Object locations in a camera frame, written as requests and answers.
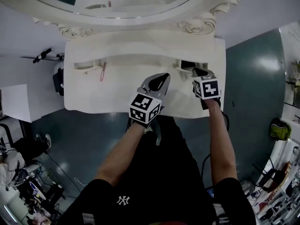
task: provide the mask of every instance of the black t-shirt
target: black t-shirt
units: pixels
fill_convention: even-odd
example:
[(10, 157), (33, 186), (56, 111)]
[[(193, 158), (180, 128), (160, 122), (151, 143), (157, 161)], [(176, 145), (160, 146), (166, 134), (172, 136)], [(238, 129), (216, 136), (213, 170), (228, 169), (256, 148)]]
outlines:
[(182, 174), (182, 178), (178, 176), (172, 183), (153, 180), (142, 186), (145, 181), (141, 176), (142, 180), (136, 177), (127, 183), (129, 180), (126, 179), (117, 187), (104, 180), (93, 180), (61, 216), (58, 224), (88, 224), (94, 221), (97, 225), (149, 225), (180, 221), (211, 225), (218, 220), (213, 203), (222, 206), (229, 224), (256, 224), (252, 207), (236, 179), (227, 178), (219, 182), (214, 187), (215, 197), (212, 200), (204, 187), (199, 186), (202, 182), (197, 181), (198, 178), (191, 179), (191, 183)]

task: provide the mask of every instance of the white vanity table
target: white vanity table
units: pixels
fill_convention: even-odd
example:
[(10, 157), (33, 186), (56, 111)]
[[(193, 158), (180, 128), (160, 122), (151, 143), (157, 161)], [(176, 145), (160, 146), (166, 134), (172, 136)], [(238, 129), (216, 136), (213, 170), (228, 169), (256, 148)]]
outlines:
[[(153, 74), (168, 72), (171, 83), (163, 114), (209, 116), (192, 93), (191, 73), (181, 60), (207, 63), (225, 93), (225, 42), (214, 38), (218, 12), (239, 0), (1, 0), (56, 24), (70, 38), (65, 50), (65, 107), (85, 113), (127, 112), (131, 95)], [(100, 82), (106, 62), (104, 79)]]
[[(106, 62), (100, 82), (99, 66), (76, 69), (86, 59)], [(178, 60), (208, 63), (216, 73), (224, 101), (226, 57), (221, 39), (175, 31), (134, 30), (97, 34), (67, 42), (64, 65), (65, 107), (85, 113), (128, 112), (131, 96), (143, 80), (157, 73), (171, 75), (162, 114), (200, 118), (208, 116), (193, 94), (192, 77), (180, 71)]]

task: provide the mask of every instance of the white wall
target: white wall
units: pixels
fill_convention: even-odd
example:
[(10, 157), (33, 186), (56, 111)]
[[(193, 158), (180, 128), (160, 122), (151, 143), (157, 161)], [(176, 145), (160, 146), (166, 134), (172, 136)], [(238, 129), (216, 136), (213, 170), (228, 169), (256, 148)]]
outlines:
[(299, 22), (293, 22), (279, 29), (285, 56), (287, 81), (292, 80), (291, 76), (300, 79), (299, 69), (292, 64), (296, 60), (300, 60), (300, 24)]
[(300, 124), (284, 118), (281, 120), (290, 125), (292, 130), (290, 137), (300, 142)]
[(0, 206), (9, 204), (19, 195), (19, 190), (14, 190), (12, 187), (9, 191), (5, 190), (5, 186), (0, 186)]
[(216, 36), (226, 47), (300, 20), (300, 0), (240, 0), (217, 15)]
[[(0, 57), (3, 113), (32, 122), (64, 108), (63, 97), (55, 92), (53, 84), (56, 63), (42, 60), (33, 64), (32, 59)], [(27, 94), (22, 85), (26, 85)]]
[(27, 225), (27, 219), (24, 218), (28, 213), (28, 208), (24, 205), (24, 202), (18, 196), (14, 198), (13, 201), (10, 202), (8, 208), (14, 214), (16, 219), (18, 219), (22, 224)]
[(55, 25), (35, 24), (31, 16), (3, 4), (0, 4), (0, 18), (0, 56), (37, 57), (48, 48), (52, 48), (54, 56), (65, 52), (67, 38)]

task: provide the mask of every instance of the white box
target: white box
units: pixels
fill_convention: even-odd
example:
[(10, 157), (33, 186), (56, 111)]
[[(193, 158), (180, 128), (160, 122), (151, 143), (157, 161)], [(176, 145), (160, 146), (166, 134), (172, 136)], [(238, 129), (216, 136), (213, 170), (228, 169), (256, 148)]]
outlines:
[(195, 93), (201, 99), (220, 98), (221, 90), (215, 75), (194, 77)]
[(129, 117), (148, 124), (159, 114), (161, 103), (159, 99), (137, 93), (130, 105)]

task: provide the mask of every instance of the black cord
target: black cord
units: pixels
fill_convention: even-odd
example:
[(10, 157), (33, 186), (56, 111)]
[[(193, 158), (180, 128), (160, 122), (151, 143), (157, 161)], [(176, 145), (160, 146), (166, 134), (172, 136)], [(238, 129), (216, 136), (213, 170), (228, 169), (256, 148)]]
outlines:
[(201, 169), (201, 178), (202, 178), (202, 181), (203, 181), (203, 170), (204, 170), (204, 165), (205, 165), (205, 162), (206, 160), (210, 157), (210, 154), (203, 160), (203, 163), (202, 163), (202, 169)]
[(289, 104), (289, 103), (286, 103), (286, 102), (284, 102), (284, 104), (287, 104), (287, 105), (292, 106), (292, 107), (297, 107), (297, 106), (295, 106), (295, 105), (293, 105), (293, 104)]
[[(30, 176), (31, 178), (32, 178), (32, 180), (35, 180), (37, 177), (38, 177), (38, 175), (39, 174), (35, 174), (35, 175), (33, 175), (33, 176)], [(25, 180), (25, 181), (23, 181), (23, 182), (18, 182), (18, 183), (15, 183), (14, 185), (18, 185), (18, 184), (23, 184), (23, 183), (25, 183), (25, 182), (27, 182), (28, 181), (28, 179), (27, 180)]]
[(126, 127), (126, 131), (125, 132), (127, 132), (127, 130), (130, 128), (130, 126), (131, 126), (131, 118), (128, 119), (127, 127)]
[(70, 179), (70, 181), (75, 185), (75, 187), (78, 189), (78, 191), (79, 191), (79, 193), (81, 193), (81, 190), (78, 188), (78, 186), (73, 182), (73, 180), (65, 173), (65, 171), (58, 165), (58, 163), (57, 162), (55, 162), (51, 157), (50, 157), (50, 155), (49, 155), (49, 153), (48, 152), (45, 152), (48, 156), (49, 156), (49, 158), (63, 171), (63, 173), (67, 176), (67, 178), (69, 178)]
[(42, 171), (42, 167), (41, 167), (41, 165), (40, 165), (40, 164), (38, 164), (38, 163), (29, 163), (29, 164), (26, 164), (26, 166), (28, 166), (28, 165), (32, 165), (32, 164), (39, 165), (39, 170), (40, 170), (40, 171)]
[(17, 151), (17, 150), (16, 149), (10, 149), (10, 150), (5, 151), (4, 153), (7, 153), (9, 151)]
[(60, 204), (58, 203), (58, 204), (56, 204), (55, 206), (54, 206), (54, 208), (53, 209), (55, 209), (55, 207), (58, 205), (58, 208), (57, 208), (57, 210), (56, 210), (56, 221), (55, 221), (55, 225), (57, 224), (57, 220), (58, 220), (58, 211), (60, 210)]
[(229, 131), (229, 117), (223, 111), (221, 111), (221, 112), (222, 112), (223, 116), (226, 118), (226, 129), (227, 129), (227, 131)]
[(26, 216), (28, 215), (28, 213), (26, 213), (26, 215), (23, 217), (23, 219), (21, 220), (21, 222), (24, 220), (24, 218), (26, 218)]
[(37, 174), (35, 174), (35, 175), (33, 175), (33, 176), (30, 176), (29, 174), (28, 174), (28, 176), (30, 176), (31, 178), (33, 178), (34, 176), (35, 176), (35, 178), (34, 179), (36, 179), (39, 175), (42, 175), (43, 174), (43, 172), (44, 171), (38, 171), (38, 173)]
[[(222, 110), (221, 110), (223, 116), (226, 118), (226, 129), (227, 131), (229, 131), (229, 117), (226, 115), (226, 113), (224, 113)], [(201, 169), (201, 179), (202, 179), (202, 182), (203, 182), (203, 170), (204, 170), (204, 165), (205, 165), (205, 162), (206, 160), (210, 157), (210, 154), (203, 160), (203, 163), (202, 163), (202, 169)]]
[[(65, 196), (65, 197), (72, 197), (72, 196)], [(72, 198), (76, 199), (77, 197), (72, 197)]]

